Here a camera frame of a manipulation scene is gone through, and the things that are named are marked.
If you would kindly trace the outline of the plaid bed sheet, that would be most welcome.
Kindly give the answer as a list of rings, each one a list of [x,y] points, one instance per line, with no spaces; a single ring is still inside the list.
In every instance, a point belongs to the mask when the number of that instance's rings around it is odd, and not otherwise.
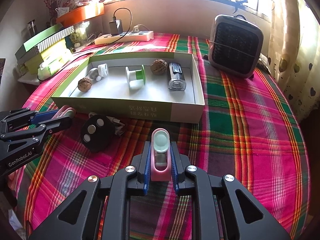
[[[93,55],[131,51],[193,54],[205,107],[198,124],[124,120],[124,133],[105,151],[91,153],[80,140],[86,115],[49,137],[43,155],[11,176],[15,213],[27,233],[87,177],[117,172],[142,152],[152,132],[163,127],[190,162],[215,176],[234,175],[297,239],[310,205],[308,155],[298,122],[273,79],[256,70],[252,79],[222,73],[205,62],[208,41],[177,34],[156,34],[149,42],[89,46]]]

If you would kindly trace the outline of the white round cap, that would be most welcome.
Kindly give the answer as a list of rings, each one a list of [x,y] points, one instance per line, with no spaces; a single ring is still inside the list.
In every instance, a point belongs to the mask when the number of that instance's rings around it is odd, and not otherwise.
[[[108,65],[106,63],[98,66],[98,74],[101,78],[105,78],[109,75]]]

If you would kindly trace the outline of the white power strip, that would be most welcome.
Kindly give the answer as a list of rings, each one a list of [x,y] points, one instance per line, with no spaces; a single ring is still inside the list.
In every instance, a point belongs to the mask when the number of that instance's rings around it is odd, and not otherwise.
[[[139,31],[138,33],[121,33],[119,35],[104,34],[94,40],[95,45],[116,42],[148,42],[153,39],[153,31]]]

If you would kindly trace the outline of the black oval disc with magnets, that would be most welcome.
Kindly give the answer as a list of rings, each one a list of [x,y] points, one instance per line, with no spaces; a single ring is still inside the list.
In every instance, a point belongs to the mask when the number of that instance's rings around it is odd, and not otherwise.
[[[82,126],[80,139],[89,151],[97,153],[111,145],[115,131],[115,126],[108,117],[96,114]]]

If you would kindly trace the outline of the green striped gift box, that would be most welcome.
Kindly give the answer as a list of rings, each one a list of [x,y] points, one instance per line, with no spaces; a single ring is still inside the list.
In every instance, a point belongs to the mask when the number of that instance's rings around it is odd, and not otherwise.
[[[65,28],[61,23],[58,23],[46,30],[36,34],[29,40],[25,41],[18,51],[16,51],[15,56],[17,60],[20,60],[24,55],[33,49],[36,51],[43,52],[56,42],[64,39],[65,37],[74,33],[74,27],[70,26]]]

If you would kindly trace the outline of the green white cardboard box tray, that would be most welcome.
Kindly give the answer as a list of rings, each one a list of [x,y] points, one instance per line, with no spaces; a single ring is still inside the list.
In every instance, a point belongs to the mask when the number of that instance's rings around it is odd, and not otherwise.
[[[185,91],[168,88],[169,74],[155,75],[150,66],[156,59],[179,63],[186,81]],[[88,77],[92,68],[108,65],[109,75],[92,81],[87,92],[78,90],[78,81]],[[125,67],[137,70],[144,65],[146,84],[127,84]],[[196,124],[200,121],[205,102],[195,57],[187,53],[143,51],[95,55],[78,65],[53,93],[57,107],[69,105],[79,113],[100,113],[121,118]]]

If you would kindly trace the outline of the white plug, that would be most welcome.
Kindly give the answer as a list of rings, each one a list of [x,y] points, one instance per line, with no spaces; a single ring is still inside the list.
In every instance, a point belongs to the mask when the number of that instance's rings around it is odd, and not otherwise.
[[[131,33],[138,33],[140,31],[149,31],[150,29],[143,24],[137,24],[133,27]]]

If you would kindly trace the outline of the green white spool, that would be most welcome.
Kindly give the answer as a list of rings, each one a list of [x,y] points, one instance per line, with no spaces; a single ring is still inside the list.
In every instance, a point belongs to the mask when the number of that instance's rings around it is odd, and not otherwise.
[[[131,82],[139,80],[143,82],[143,85],[146,84],[146,74],[144,65],[141,65],[141,68],[137,70],[129,70],[129,67],[125,67],[125,73],[127,84],[129,86],[131,86]]]

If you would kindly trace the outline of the grey portable heater fan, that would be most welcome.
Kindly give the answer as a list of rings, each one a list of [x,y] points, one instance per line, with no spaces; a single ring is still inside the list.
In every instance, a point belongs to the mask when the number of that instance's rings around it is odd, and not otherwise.
[[[261,29],[243,15],[217,15],[210,33],[208,61],[221,71],[252,78],[263,41]]]

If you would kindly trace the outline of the pink clip with teal button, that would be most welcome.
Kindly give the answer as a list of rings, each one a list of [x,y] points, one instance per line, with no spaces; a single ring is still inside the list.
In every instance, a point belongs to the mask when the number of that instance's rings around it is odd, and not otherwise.
[[[151,180],[171,181],[170,135],[163,128],[151,136]]]

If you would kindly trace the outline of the heart pattern curtain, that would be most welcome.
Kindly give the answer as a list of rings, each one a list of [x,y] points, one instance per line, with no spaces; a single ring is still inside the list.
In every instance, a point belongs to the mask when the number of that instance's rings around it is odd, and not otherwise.
[[[319,108],[319,22],[304,0],[271,1],[271,75],[302,121]]]

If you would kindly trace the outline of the black window hook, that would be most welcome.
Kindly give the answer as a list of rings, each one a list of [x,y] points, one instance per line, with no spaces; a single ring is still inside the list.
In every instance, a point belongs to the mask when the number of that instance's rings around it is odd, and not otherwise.
[[[239,7],[243,6],[245,3],[248,3],[248,0],[235,0],[235,5],[234,5],[235,10],[233,14],[235,14],[239,9]]]

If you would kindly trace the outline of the black power adapter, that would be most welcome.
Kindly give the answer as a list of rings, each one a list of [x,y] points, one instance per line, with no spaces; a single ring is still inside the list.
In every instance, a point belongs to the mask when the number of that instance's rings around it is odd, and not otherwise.
[[[112,36],[120,35],[123,32],[123,26],[121,20],[113,20],[109,22],[110,33]]]

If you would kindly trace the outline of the small white mushroom knob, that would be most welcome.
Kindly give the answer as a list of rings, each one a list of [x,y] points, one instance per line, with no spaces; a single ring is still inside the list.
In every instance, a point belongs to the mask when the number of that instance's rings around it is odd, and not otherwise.
[[[92,68],[88,73],[88,77],[92,81],[96,81],[96,82],[99,82],[102,79],[102,77],[99,75],[99,69],[98,68]]]

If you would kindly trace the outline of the orange tray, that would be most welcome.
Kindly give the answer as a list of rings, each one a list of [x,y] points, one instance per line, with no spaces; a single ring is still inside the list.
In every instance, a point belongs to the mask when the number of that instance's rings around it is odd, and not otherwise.
[[[96,3],[89,4],[83,7],[78,7],[61,17],[56,19],[56,23],[62,24],[63,27],[68,28],[70,26],[76,25],[80,22],[89,20],[104,14],[104,4]]]

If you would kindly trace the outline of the brown walnut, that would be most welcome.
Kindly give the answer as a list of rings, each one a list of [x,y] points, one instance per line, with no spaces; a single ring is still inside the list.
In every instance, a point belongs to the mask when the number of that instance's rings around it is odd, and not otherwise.
[[[92,81],[88,77],[83,77],[82,79],[80,79],[78,81],[77,88],[81,92],[85,93],[85,92],[89,91],[91,89],[91,87],[92,87]]]
[[[167,70],[167,62],[163,59],[156,59],[150,66],[150,70],[155,75],[162,75]]]

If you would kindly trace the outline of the yellow green box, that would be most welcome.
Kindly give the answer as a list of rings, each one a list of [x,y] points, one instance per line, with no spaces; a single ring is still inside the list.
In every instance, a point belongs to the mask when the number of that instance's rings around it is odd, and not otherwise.
[[[60,57],[66,50],[66,41],[63,38],[44,51],[33,53],[33,56],[29,60],[25,60],[23,64],[30,74],[37,74],[40,64],[47,61],[50,57],[52,59]]]

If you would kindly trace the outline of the tissue pack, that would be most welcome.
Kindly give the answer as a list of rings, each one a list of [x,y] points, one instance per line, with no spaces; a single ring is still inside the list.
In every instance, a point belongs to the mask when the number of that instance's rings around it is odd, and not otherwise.
[[[37,70],[37,78],[40,81],[44,81],[52,77],[58,70],[60,70],[65,64],[63,57],[49,56],[40,64]]]

